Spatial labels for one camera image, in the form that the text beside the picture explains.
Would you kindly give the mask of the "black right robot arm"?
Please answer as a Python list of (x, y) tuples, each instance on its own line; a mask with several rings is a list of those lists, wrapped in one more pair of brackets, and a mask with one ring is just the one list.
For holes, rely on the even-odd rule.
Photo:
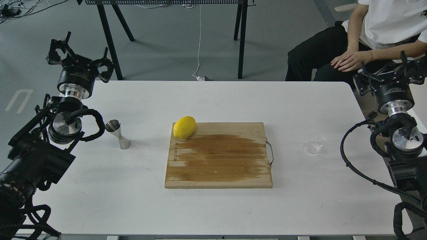
[[(407, 58), (401, 52), (401, 62), (387, 64), (375, 73), (370, 73), (365, 64), (353, 76), (359, 95), (369, 92), (375, 98), (377, 111), (371, 112), (368, 119), (351, 127), (340, 143), (340, 154), (346, 167), (362, 178), (389, 192), (398, 194), (412, 202), (398, 203), (394, 208), (393, 229), (396, 237), (406, 240), (403, 232), (403, 210), (408, 210), (426, 222), (426, 134), (417, 129), (417, 122), (408, 111), (415, 102), (410, 84), (422, 85), (426, 77), (425, 56)], [(370, 144), (386, 163), (393, 186), (381, 183), (361, 173), (346, 157), (344, 142), (346, 137), (360, 126), (371, 128)]]

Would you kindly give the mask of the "person's hand on lap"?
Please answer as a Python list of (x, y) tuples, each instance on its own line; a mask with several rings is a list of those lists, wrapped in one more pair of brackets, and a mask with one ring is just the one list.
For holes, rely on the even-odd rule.
[(335, 57), (331, 61), (331, 66), (342, 72), (350, 72), (360, 69), (362, 63), (368, 64), (372, 60), (373, 54), (371, 51), (346, 51), (342, 55)]

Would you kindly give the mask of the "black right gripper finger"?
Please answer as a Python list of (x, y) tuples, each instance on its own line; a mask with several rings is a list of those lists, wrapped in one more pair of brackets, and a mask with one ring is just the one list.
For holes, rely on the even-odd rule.
[(407, 57), (405, 51), (401, 51), (401, 65), (392, 77), (392, 81), (403, 84), (422, 85), (426, 78), (426, 54), (414, 58)]
[(361, 69), (353, 75), (353, 82), (356, 91), (360, 96), (366, 95), (369, 91), (374, 91), (384, 84), (384, 77), (369, 73), (364, 61), (361, 61)]

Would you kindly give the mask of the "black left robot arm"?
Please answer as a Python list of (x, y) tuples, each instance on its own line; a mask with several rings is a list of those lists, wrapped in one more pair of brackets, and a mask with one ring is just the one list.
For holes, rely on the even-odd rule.
[(22, 239), (36, 240), (42, 233), (61, 238), (47, 222), (51, 208), (34, 205), (37, 190), (49, 190), (75, 160), (71, 154), (81, 141), (89, 142), (105, 132), (102, 115), (82, 103), (92, 96), (95, 79), (107, 83), (114, 63), (108, 47), (102, 58), (91, 60), (76, 54), (69, 46), (71, 32), (64, 40), (52, 39), (46, 57), (50, 65), (59, 64), (62, 72), (57, 89), (60, 96), (45, 95), (36, 115), (9, 140), (8, 158), (12, 161), (0, 175), (1, 239), (17, 238), (17, 232), (32, 230)]

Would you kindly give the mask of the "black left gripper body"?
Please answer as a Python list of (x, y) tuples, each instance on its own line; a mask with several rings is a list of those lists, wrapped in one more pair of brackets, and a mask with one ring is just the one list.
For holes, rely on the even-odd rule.
[(98, 75), (99, 71), (93, 67), (64, 66), (58, 79), (57, 89), (64, 97), (87, 99), (93, 94), (95, 79)]

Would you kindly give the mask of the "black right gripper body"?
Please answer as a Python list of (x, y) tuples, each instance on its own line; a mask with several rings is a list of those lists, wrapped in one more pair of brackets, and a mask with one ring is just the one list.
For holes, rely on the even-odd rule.
[(370, 82), (379, 113), (392, 116), (407, 113), (414, 107), (409, 78), (396, 76), (386, 78), (381, 75), (372, 77)]

